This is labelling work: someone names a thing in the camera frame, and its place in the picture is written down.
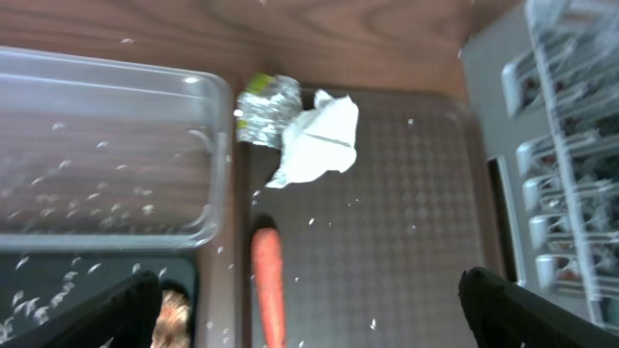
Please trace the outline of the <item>aluminium foil ball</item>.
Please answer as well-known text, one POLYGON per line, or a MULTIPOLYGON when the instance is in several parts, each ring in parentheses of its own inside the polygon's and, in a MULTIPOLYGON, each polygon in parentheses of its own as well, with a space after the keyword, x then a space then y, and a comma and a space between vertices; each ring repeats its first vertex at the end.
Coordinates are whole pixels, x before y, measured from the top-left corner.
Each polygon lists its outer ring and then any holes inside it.
POLYGON ((236 138, 280 150, 284 129, 302 109, 301 84, 296 79, 258 73, 237 98, 236 138))

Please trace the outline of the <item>brown cookie food scrap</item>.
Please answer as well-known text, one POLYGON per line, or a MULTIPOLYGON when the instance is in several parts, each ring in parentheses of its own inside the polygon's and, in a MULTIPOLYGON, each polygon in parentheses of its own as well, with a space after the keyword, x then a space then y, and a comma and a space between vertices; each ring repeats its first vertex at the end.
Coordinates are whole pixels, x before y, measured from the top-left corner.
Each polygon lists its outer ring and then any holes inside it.
POLYGON ((191 304, 174 290, 162 292, 162 307, 153 330, 151 348, 189 348, 191 304))

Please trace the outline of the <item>orange carrot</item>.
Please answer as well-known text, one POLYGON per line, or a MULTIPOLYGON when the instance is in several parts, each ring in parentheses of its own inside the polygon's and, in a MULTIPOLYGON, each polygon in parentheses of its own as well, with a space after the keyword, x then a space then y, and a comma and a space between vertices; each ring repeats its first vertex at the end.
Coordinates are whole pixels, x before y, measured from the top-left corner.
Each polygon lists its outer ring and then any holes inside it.
POLYGON ((261 228, 254 233, 251 242, 251 263, 266 346, 285 348, 283 258, 277 229, 261 228))

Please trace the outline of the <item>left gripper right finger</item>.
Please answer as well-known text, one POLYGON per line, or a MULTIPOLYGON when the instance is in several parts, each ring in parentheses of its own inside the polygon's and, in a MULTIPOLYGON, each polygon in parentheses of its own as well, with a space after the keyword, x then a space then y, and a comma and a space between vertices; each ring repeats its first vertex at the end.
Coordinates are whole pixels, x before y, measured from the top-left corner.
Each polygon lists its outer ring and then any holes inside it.
POLYGON ((458 297, 479 348, 618 348, 618 337, 486 268, 465 271, 458 297))

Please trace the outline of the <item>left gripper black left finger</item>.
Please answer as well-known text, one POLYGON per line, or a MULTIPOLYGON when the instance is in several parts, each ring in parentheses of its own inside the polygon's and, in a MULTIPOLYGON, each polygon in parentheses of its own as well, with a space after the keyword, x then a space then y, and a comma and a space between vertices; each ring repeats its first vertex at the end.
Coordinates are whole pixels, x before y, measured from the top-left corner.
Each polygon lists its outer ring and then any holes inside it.
POLYGON ((159 277, 140 271, 3 348, 149 348, 162 307, 159 277))

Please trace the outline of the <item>white paper napkin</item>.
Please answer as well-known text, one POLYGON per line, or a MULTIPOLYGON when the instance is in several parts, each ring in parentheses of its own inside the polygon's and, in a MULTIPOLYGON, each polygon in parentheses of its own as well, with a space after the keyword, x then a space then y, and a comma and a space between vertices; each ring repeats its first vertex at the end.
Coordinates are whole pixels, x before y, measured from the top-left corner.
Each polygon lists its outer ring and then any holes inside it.
POLYGON ((349 96, 316 91, 313 109, 301 112, 284 129, 280 166, 266 187, 283 189, 313 182, 329 171, 347 171, 357 158, 358 120, 359 107, 349 96))

